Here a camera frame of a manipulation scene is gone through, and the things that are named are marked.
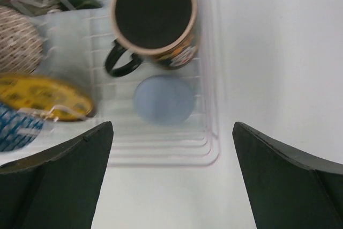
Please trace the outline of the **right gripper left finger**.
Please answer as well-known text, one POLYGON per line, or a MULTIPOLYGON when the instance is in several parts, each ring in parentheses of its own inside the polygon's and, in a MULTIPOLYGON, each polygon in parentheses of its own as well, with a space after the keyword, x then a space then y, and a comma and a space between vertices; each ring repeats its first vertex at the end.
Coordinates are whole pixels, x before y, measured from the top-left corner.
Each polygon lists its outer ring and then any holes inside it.
POLYGON ((91 228, 113 142, 104 122, 1 166, 1 228, 91 228))

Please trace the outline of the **light blue cup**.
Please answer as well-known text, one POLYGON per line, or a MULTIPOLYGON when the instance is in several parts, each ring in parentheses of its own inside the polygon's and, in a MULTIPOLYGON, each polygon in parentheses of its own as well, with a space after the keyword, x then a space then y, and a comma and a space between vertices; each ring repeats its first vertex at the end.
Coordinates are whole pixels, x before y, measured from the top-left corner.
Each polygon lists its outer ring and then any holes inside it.
POLYGON ((133 105, 145 121, 156 125, 179 125, 192 114, 196 97, 182 78, 156 75, 143 80, 135 89, 133 105))

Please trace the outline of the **yellow round plate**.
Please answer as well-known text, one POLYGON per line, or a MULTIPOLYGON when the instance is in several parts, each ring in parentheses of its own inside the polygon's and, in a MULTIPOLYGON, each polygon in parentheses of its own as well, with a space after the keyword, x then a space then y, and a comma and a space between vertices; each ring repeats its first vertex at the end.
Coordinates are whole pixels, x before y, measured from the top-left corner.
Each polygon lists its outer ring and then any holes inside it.
POLYGON ((96 104, 86 91, 43 75, 2 73, 1 102, 51 121, 76 122, 96 114, 96 104))

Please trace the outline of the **blue patterned bowl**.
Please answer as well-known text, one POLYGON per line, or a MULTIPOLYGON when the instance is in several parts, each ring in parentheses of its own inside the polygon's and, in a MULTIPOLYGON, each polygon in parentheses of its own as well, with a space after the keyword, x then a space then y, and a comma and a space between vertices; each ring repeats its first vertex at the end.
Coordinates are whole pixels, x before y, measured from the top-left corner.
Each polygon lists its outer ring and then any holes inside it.
POLYGON ((22 149, 42 131, 44 120, 1 103, 1 152, 22 149))

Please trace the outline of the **red-white patterned bowl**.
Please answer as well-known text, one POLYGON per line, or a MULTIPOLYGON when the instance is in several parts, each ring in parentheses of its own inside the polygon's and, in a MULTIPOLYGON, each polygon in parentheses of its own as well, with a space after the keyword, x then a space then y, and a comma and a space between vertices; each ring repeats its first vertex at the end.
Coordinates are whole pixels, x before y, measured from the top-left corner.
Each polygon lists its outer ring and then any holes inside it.
POLYGON ((32 73, 43 60, 43 40, 34 24, 1 6, 1 73, 32 73))

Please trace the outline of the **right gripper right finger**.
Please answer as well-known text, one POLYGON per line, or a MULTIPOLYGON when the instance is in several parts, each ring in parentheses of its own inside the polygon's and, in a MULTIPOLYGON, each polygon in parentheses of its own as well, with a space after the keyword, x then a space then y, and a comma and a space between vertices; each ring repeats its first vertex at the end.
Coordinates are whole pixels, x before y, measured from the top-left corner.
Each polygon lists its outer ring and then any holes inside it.
POLYGON ((257 228, 342 228, 342 164, 242 122, 232 135, 257 228))

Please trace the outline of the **clear wire dish rack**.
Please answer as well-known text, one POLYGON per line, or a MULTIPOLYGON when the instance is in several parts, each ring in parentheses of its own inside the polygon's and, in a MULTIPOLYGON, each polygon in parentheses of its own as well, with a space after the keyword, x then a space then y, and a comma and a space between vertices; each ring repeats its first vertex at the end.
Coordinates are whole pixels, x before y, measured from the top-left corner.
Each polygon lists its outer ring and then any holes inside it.
POLYGON ((72 139, 109 121, 113 143, 109 166, 207 166, 220 154, 216 56, 213 49, 215 0, 198 0, 200 48, 197 56, 173 75, 184 79, 195 95, 192 114, 172 126, 155 125, 135 111, 133 96, 145 79, 165 70, 144 62, 133 73, 113 78, 103 67, 115 39, 110 26, 110 2, 101 9, 50 14, 39 20, 47 35, 48 58, 37 73, 80 86, 96 104, 95 116, 80 122, 47 121, 29 146, 1 154, 1 163, 21 159, 72 139))

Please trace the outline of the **red black mug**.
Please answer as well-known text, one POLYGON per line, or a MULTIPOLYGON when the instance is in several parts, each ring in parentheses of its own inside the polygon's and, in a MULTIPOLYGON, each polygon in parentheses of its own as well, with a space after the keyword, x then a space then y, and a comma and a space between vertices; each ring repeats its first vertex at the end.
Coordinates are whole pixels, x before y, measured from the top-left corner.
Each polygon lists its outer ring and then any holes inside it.
POLYGON ((176 70, 199 48, 197 0, 112 0, 116 39, 104 66, 112 77, 135 71, 144 60, 176 70))

